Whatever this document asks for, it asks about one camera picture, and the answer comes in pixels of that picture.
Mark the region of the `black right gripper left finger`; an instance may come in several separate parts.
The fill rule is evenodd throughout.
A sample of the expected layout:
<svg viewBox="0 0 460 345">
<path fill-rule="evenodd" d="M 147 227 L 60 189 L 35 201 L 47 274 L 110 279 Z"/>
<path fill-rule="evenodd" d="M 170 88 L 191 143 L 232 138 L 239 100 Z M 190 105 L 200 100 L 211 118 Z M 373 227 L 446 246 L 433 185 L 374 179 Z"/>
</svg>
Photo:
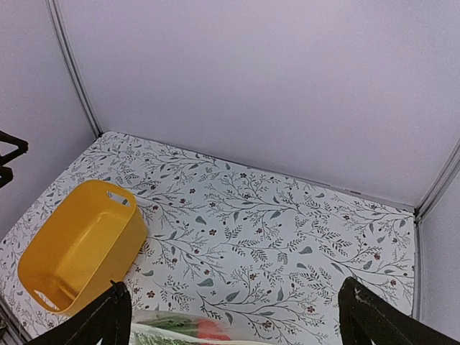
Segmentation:
<svg viewBox="0 0 460 345">
<path fill-rule="evenodd" d="M 123 282 L 112 282 L 74 316 L 27 343 L 128 344 L 132 322 L 131 295 Z"/>
</svg>

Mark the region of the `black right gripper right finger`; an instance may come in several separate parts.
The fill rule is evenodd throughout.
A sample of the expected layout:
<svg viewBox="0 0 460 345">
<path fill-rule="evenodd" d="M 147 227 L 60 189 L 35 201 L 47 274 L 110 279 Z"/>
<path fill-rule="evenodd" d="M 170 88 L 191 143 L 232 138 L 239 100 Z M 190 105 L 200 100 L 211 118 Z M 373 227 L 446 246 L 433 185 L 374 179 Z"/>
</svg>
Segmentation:
<svg viewBox="0 0 460 345">
<path fill-rule="evenodd" d="M 459 342 L 401 313 L 370 289 L 347 277 L 338 294 L 343 344 L 453 344 Z"/>
</svg>

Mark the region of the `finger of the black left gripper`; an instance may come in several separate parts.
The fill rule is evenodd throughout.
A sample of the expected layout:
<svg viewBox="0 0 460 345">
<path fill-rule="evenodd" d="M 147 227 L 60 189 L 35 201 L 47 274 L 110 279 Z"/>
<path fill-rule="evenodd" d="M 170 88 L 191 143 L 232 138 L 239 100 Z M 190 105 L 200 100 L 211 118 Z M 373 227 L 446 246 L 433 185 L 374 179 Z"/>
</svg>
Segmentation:
<svg viewBox="0 0 460 345">
<path fill-rule="evenodd" d="M 11 162 L 12 160 L 18 158 L 20 155 L 27 153 L 28 151 L 28 142 L 23 139 L 14 137 L 3 131 L 0 131 L 0 139 L 1 139 L 1 142 L 10 144 L 16 147 L 15 150 L 5 155 L 1 155 L 2 162 Z"/>
<path fill-rule="evenodd" d="M 0 167 L 0 188 L 10 183 L 14 178 L 13 170 L 9 167 Z"/>
</svg>

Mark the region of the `clear polka dot zip bag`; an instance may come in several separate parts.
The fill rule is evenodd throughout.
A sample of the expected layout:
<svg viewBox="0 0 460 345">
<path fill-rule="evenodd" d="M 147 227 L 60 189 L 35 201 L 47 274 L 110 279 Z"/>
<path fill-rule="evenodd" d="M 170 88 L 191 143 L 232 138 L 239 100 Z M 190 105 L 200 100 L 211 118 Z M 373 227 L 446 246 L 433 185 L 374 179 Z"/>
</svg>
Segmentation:
<svg viewBox="0 0 460 345">
<path fill-rule="evenodd" d="M 135 310 L 130 344 L 256 344 L 220 321 L 183 313 Z"/>
</svg>

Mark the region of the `green toy leafy vegetable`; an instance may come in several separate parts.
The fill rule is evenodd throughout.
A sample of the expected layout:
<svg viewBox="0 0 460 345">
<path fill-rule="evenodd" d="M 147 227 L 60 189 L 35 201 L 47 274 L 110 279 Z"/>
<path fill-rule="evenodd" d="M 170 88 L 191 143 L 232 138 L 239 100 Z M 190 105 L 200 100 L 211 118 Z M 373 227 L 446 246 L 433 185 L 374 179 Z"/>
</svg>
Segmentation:
<svg viewBox="0 0 460 345">
<path fill-rule="evenodd" d="M 193 332 L 198 330 L 198 323 L 185 316 L 165 316 L 145 321 L 144 324 L 174 332 Z"/>
</svg>

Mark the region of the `orange toy carrot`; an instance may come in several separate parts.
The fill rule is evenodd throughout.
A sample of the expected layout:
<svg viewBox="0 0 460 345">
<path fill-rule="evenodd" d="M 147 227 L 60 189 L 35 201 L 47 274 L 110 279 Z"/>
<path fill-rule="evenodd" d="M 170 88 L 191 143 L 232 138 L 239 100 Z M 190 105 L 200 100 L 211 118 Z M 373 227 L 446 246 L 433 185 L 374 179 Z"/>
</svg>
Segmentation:
<svg viewBox="0 0 460 345">
<path fill-rule="evenodd" d="M 231 340 L 231 337 L 225 332 L 219 323 L 209 319 L 198 320 L 197 338 L 219 341 Z"/>
</svg>

